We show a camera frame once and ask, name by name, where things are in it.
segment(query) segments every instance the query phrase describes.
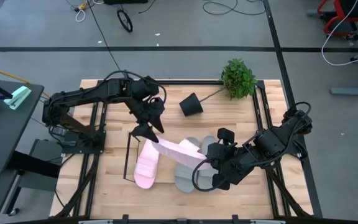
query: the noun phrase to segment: gray slide sandal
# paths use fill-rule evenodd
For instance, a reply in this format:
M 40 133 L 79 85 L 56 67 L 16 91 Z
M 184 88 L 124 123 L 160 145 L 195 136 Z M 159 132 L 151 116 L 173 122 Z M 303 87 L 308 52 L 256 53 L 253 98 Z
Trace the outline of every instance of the gray slide sandal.
M 215 142 L 214 136 L 206 136 L 201 144 L 201 153 L 206 155 L 208 152 L 208 146 Z M 209 189 L 212 187 L 212 177 L 217 174 L 218 171 L 212 167 L 206 170 L 198 171 L 197 184 L 201 189 Z
M 189 142 L 193 143 L 195 146 L 200 146 L 200 142 L 195 138 L 186 138 Z M 191 175 L 193 169 L 185 165 L 178 163 L 175 169 L 175 185 L 176 187 L 184 193 L 190 193 L 194 190 L 193 184 L 191 183 Z

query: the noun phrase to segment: pink slipper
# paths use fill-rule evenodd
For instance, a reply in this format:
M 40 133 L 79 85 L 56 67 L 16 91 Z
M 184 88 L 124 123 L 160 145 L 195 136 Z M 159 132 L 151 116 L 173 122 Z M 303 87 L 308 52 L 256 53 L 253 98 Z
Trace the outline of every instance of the pink slipper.
M 206 159 L 205 155 L 198 152 L 199 147 L 186 139 L 184 139 L 180 145 L 162 138 L 158 138 L 158 140 L 159 143 L 151 142 L 155 150 L 192 169 Z M 204 163 L 199 170 L 209 169 L 210 167 L 210 164 Z
M 139 187 L 149 189 L 153 186 L 159 155 L 160 153 L 154 149 L 152 141 L 147 139 L 135 166 L 135 183 Z

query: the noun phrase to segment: gray floor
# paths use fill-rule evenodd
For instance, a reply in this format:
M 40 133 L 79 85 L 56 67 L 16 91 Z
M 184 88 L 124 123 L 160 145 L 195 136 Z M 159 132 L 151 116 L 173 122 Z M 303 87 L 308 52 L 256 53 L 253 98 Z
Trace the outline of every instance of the gray floor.
M 79 0 L 69 0 L 78 4 Z M 282 47 L 321 47 L 323 24 L 305 16 L 320 0 L 269 0 Z M 94 12 L 110 46 L 245 46 L 273 47 L 265 14 L 230 13 L 211 16 L 204 1 L 157 0 L 125 6 L 132 14 L 134 32 L 119 25 L 112 6 L 95 6 Z M 263 10 L 260 3 L 239 1 L 239 9 Z M 103 47 L 91 12 L 82 23 L 64 0 L 9 0 L 0 10 L 0 47 Z M 328 47 L 349 47 L 335 38 Z M 154 78 L 219 78 L 227 60 L 242 57 L 257 78 L 281 79 L 274 52 L 113 52 L 121 68 Z M 313 131 L 306 137 L 323 215 L 358 220 L 358 97 L 332 96 L 332 86 L 358 86 L 358 64 L 332 67 L 318 53 L 284 53 L 296 101 L 309 101 Z M 327 54 L 333 62 L 347 62 L 352 54 Z M 117 69 L 107 52 L 0 52 L 0 69 L 45 86 L 45 91 L 78 88 L 84 78 L 103 78 Z M 41 108 L 33 117 L 40 119 Z M 46 130 L 30 121 L 18 150 L 26 152 L 35 138 L 47 139 Z M 24 190 L 14 217 L 1 215 L 0 223 L 47 218 L 53 194 Z

